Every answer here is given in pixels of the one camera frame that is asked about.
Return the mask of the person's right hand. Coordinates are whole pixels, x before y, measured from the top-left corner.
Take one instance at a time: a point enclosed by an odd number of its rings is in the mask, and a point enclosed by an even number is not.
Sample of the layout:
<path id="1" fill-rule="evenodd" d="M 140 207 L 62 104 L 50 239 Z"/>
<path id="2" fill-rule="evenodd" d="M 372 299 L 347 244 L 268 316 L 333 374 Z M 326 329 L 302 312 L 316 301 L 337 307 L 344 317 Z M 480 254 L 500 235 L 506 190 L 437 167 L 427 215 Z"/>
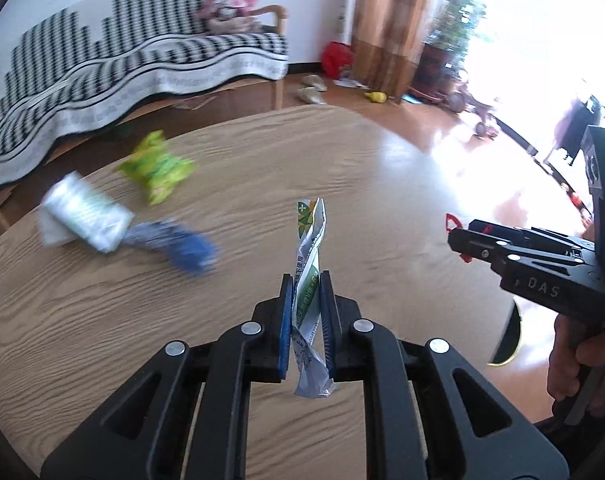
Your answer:
<path id="1" fill-rule="evenodd" d="M 574 396 L 580 388 L 578 374 L 580 366 L 605 366 L 605 332 L 583 340 L 577 348 L 571 348 L 571 319 L 557 315 L 554 330 L 553 350 L 549 355 L 547 392 L 557 402 Z M 587 410 L 594 417 L 605 416 L 605 376 L 592 396 Z"/>

